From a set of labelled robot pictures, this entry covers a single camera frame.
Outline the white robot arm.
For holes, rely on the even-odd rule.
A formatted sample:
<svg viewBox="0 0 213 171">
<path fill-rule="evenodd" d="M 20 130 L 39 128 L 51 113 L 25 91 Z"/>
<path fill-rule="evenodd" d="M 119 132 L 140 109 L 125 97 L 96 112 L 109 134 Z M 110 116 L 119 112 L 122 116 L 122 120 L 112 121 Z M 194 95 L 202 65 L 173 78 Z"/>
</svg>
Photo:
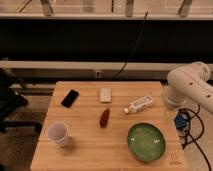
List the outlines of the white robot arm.
<svg viewBox="0 0 213 171">
<path fill-rule="evenodd" d="M 210 76 L 210 68 L 203 62 L 193 62 L 171 70 L 167 75 L 168 86 L 162 93 L 163 103 L 173 109 L 190 99 L 213 114 L 213 86 L 207 83 Z"/>
</svg>

